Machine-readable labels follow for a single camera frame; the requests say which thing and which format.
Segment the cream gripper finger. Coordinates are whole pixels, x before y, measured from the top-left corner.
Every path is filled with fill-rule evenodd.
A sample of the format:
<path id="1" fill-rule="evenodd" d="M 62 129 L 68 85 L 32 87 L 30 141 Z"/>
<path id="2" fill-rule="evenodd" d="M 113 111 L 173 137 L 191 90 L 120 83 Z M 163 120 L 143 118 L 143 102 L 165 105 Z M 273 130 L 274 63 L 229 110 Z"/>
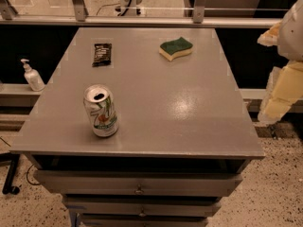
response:
<path id="1" fill-rule="evenodd" d="M 258 121 L 276 123 L 302 97 L 303 62 L 289 61 L 283 68 L 274 67 L 260 104 Z"/>
<path id="2" fill-rule="evenodd" d="M 271 26 L 268 30 L 266 30 L 258 37 L 257 43 L 264 46 L 277 46 L 280 25 L 281 23 L 276 23 Z"/>

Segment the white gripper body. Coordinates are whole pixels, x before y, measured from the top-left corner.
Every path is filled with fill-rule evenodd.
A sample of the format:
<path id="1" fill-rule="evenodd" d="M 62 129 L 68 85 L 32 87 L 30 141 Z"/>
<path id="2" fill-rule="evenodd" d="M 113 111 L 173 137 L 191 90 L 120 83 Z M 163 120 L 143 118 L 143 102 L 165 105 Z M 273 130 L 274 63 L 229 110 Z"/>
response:
<path id="1" fill-rule="evenodd" d="M 297 0 L 283 17 L 277 51 L 289 61 L 303 61 L 303 0 Z"/>

